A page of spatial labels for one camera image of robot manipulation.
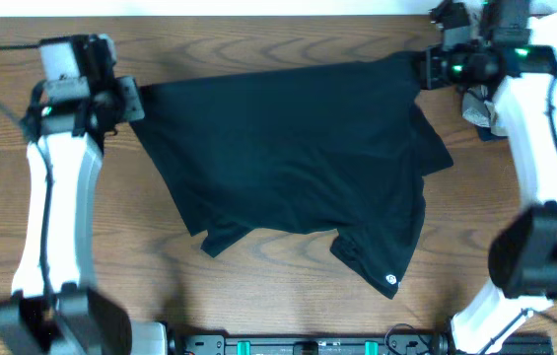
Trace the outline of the black t-shirt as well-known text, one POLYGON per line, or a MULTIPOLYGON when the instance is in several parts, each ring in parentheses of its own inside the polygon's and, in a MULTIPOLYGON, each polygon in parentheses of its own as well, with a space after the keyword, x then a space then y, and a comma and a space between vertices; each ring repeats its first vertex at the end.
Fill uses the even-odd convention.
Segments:
POLYGON ((393 298, 452 166, 416 99, 414 51, 145 86, 133 124, 189 234, 216 256, 250 232, 335 231, 331 253, 393 298))

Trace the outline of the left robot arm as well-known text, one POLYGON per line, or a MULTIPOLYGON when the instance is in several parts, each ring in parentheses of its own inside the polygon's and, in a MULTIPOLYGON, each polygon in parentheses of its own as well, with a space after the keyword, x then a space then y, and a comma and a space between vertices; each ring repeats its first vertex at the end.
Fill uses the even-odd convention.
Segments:
POLYGON ((96 289, 93 209, 104 139, 144 117, 134 78, 116 77, 108 35, 41 40, 45 73, 20 125, 28 140, 31 200, 0 339, 14 354, 128 354, 127 312, 96 289))

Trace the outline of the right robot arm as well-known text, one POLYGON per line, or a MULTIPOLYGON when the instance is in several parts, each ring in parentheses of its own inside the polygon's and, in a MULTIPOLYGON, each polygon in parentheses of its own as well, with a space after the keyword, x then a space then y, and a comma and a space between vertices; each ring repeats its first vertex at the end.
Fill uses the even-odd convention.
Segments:
POLYGON ((557 302, 557 13, 533 19, 526 1, 486 1, 473 22, 465 5, 444 1, 431 21, 442 34, 419 68, 426 90, 483 86, 509 140, 521 210, 491 244, 489 278, 431 354, 541 354, 546 339, 517 330, 557 302))

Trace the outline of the beige folded garment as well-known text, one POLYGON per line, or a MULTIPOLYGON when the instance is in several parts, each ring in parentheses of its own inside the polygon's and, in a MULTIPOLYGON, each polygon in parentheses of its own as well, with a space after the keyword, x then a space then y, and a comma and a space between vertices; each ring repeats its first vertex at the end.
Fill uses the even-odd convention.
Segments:
POLYGON ((495 112, 494 105, 488 100, 488 88, 485 86, 470 87, 462 96, 462 117, 475 126, 489 127, 493 134, 506 136, 505 125, 495 112))

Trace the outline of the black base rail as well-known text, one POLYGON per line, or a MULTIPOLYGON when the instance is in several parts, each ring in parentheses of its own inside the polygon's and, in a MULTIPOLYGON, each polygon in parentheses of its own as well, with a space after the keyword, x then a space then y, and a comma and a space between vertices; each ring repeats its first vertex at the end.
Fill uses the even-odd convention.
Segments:
POLYGON ((173 340, 182 355, 424 355, 456 354, 445 339, 427 334, 393 333, 383 337, 228 337, 198 334, 173 340))

